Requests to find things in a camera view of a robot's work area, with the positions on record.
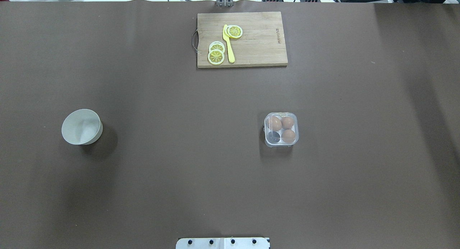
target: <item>white bowl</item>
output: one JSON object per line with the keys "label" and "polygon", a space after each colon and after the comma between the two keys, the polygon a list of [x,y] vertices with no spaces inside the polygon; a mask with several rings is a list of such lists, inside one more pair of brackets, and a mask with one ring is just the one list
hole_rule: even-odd
{"label": "white bowl", "polygon": [[89,109],[76,110],[62,123],[62,137],[72,145],[89,145],[102,134],[99,115]]}

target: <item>citrus slice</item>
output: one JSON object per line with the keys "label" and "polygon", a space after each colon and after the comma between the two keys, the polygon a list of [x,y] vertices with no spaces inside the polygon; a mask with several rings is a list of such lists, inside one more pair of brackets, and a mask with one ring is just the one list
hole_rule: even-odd
{"label": "citrus slice", "polygon": [[238,25],[227,26],[227,29],[225,29],[225,32],[230,38],[233,38],[233,39],[238,39],[243,35],[243,29],[241,29],[241,27],[239,27]]}
{"label": "citrus slice", "polygon": [[225,52],[225,46],[220,41],[214,41],[209,45],[209,52],[211,52],[212,50],[221,50],[222,52]]}
{"label": "citrus slice", "polygon": [[212,50],[209,51],[207,59],[212,65],[219,65],[222,64],[222,62],[224,62],[225,56],[223,51],[221,50]]}

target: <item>cutting board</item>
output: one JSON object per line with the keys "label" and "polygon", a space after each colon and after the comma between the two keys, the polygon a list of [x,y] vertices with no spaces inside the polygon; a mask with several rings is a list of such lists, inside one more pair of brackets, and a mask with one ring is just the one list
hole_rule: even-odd
{"label": "cutting board", "polygon": [[[222,39],[224,24],[239,25],[243,36],[230,39],[235,62],[229,63],[227,47]],[[199,68],[266,67],[288,65],[281,12],[209,13],[198,14]],[[207,60],[208,48],[213,41],[225,44],[225,60],[212,65]]]}

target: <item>egg carton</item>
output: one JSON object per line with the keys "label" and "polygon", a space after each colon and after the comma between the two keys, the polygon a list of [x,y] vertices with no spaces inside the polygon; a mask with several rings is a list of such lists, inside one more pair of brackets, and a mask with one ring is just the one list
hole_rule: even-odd
{"label": "egg carton", "polygon": [[270,249],[269,238],[179,239],[176,249]]}
{"label": "egg carton", "polygon": [[263,121],[265,144],[269,147],[290,147],[299,141],[297,117],[290,112],[271,112]]}

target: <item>brown table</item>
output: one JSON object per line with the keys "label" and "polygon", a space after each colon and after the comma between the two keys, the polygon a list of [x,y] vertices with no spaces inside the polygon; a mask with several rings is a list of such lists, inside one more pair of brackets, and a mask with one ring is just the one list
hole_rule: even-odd
{"label": "brown table", "polygon": [[[0,248],[458,248],[459,5],[214,5],[0,4]],[[196,68],[197,13],[272,10],[287,67]],[[80,108],[90,146],[61,136]]]}

